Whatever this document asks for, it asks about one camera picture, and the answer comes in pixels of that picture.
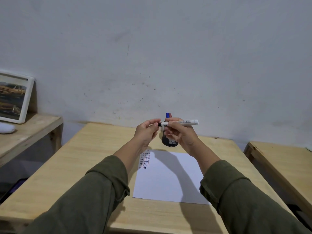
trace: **pen holder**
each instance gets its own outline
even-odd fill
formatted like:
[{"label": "pen holder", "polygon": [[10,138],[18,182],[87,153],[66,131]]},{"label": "pen holder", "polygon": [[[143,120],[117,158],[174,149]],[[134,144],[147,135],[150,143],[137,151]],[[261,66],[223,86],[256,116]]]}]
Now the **pen holder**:
[{"label": "pen holder", "polygon": [[179,143],[174,141],[173,139],[168,139],[164,134],[164,129],[165,127],[163,128],[163,137],[161,139],[162,143],[168,147],[176,147]]}]

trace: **hand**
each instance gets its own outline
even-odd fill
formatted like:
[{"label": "hand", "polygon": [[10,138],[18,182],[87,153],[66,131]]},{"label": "hand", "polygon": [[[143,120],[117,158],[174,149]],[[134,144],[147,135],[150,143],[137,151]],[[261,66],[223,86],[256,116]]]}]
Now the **hand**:
[{"label": "hand", "polygon": [[191,156],[194,157],[194,147],[201,140],[198,138],[192,126],[182,126],[175,121],[183,121],[181,118],[166,118],[169,126],[164,128],[164,134],[168,139],[177,141],[182,148]]},{"label": "hand", "polygon": [[159,130],[158,122],[160,122],[160,118],[147,120],[137,126],[133,140],[141,146],[140,153],[144,152],[149,143],[156,137]]}]

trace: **white wall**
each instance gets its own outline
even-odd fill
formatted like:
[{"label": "white wall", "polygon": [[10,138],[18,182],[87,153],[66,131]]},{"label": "white wall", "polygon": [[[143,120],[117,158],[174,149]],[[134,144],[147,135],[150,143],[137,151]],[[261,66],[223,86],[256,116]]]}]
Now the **white wall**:
[{"label": "white wall", "polygon": [[166,112],[239,142],[312,141],[312,0],[1,0],[0,68],[65,141]]}]

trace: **photo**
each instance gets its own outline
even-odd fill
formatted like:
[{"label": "photo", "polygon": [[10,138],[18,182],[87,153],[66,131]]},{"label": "photo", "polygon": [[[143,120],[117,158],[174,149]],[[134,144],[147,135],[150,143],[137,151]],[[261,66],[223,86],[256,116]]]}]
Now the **photo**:
[{"label": "photo", "polygon": [[27,79],[0,74],[0,117],[20,118],[26,85]]}]

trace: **wooden table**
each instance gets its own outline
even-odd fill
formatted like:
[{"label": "wooden table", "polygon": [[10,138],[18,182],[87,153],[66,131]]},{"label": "wooden table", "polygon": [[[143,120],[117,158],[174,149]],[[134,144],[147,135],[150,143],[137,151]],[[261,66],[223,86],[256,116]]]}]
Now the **wooden table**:
[{"label": "wooden table", "polygon": [[306,148],[251,141],[244,154],[259,161],[312,219],[312,152]]},{"label": "wooden table", "polygon": [[24,124],[13,124],[17,131],[0,134],[0,167],[50,133],[54,152],[60,149],[63,119],[57,116],[27,114]]},{"label": "wooden table", "polygon": [[[128,142],[134,132],[135,128],[88,123],[0,206],[0,219],[30,223],[47,211],[88,169]],[[232,140],[200,138],[220,158],[234,165],[289,211]],[[159,136],[150,143],[150,148],[184,153],[180,145],[173,148],[163,145]],[[138,160],[129,176],[131,191],[137,167]],[[221,217],[211,205],[145,200],[130,196],[113,212],[109,221],[111,230],[175,234],[227,233]]]}]

